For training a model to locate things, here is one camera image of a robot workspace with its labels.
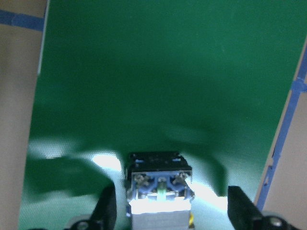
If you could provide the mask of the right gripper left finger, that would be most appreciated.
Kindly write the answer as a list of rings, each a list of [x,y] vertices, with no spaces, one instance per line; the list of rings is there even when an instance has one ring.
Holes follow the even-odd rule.
[[[113,230],[117,219],[115,185],[110,183],[101,192],[90,216],[92,230]]]

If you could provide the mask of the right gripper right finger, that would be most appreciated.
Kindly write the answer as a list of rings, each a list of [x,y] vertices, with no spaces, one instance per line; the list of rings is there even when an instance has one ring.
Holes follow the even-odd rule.
[[[228,186],[227,214],[235,230],[260,230],[263,215],[239,186]]]

